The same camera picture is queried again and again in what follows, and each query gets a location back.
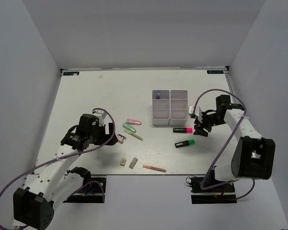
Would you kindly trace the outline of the black pink highlighter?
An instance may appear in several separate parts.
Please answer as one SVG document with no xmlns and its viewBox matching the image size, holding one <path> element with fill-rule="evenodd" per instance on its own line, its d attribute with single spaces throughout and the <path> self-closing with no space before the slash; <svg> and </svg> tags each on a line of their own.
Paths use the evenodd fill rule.
<svg viewBox="0 0 288 230">
<path fill-rule="evenodd" d="M 173 133 L 193 133 L 193 129 L 189 127 L 175 127 Z"/>
</svg>

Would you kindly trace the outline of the black green highlighter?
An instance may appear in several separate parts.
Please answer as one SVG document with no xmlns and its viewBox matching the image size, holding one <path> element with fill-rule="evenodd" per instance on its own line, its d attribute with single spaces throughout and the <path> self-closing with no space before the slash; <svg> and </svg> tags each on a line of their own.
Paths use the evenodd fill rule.
<svg viewBox="0 0 288 230">
<path fill-rule="evenodd" d="M 185 141 L 177 142 L 174 145 L 176 148 L 182 148 L 182 147 L 192 146 L 194 144 L 195 144 L 195 140 L 191 139 L 191 140 L 185 140 Z"/>
</svg>

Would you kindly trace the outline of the blue capped white tube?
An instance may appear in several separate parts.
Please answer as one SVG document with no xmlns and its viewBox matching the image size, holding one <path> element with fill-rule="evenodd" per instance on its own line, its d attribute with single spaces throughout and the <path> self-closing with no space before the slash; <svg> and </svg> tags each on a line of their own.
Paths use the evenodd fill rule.
<svg viewBox="0 0 288 230">
<path fill-rule="evenodd" d="M 161 93 L 158 92 L 158 93 L 156 94 L 156 99 L 160 99 L 160 98 L 161 98 Z"/>
</svg>

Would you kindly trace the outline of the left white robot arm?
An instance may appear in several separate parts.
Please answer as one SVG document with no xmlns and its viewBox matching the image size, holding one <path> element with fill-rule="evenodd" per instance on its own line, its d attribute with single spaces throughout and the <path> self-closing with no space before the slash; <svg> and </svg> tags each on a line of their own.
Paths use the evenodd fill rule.
<svg viewBox="0 0 288 230">
<path fill-rule="evenodd" d="M 115 145 L 115 124 L 105 125 L 109 113 L 104 109 L 93 109 L 83 114 L 79 123 L 72 126 L 60 142 L 52 162 L 26 188 L 18 188 L 13 194 L 13 215 L 24 226 L 45 230 L 51 223 L 55 210 L 71 195 L 90 189 L 91 172 L 83 167 L 71 165 L 90 145 L 96 149 Z"/>
</svg>

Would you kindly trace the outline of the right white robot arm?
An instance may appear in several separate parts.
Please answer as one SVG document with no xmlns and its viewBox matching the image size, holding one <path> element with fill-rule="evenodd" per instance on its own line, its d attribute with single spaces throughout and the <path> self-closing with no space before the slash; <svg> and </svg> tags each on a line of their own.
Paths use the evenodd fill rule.
<svg viewBox="0 0 288 230">
<path fill-rule="evenodd" d="M 224 182 L 271 177 L 276 144 L 256 131 L 244 112 L 245 108 L 232 103 L 229 95 L 220 95 L 216 98 L 215 110 L 199 110 L 198 115 L 191 115 L 195 119 L 194 135 L 207 137 L 213 127 L 226 124 L 237 140 L 231 161 L 226 165 L 213 165 L 213 175 L 207 178 L 207 186 L 212 191 L 218 191 Z"/>
</svg>

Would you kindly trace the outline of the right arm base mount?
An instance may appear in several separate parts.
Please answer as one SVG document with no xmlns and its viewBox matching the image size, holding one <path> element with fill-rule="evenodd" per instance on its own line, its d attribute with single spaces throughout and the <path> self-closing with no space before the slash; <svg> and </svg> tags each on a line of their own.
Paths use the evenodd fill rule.
<svg viewBox="0 0 288 230">
<path fill-rule="evenodd" d="M 186 185 L 191 188 L 191 202 L 194 205 L 236 204 L 237 198 L 233 184 L 221 185 L 210 189 L 201 189 L 203 177 L 188 176 Z"/>
</svg>

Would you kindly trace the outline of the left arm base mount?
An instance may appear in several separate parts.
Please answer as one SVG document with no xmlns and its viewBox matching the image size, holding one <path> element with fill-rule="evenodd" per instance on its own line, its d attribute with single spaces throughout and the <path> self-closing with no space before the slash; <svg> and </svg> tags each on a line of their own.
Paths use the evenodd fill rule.
<svg viewBox="0 0 288 230">
<path fill-rule="evenodd" d="M 104 203 L 106 192 L 106 177 L 91 177 L 90 183 L 79 192 L 71 195 L 64 203 L 98 204 Z"/>
</svg>

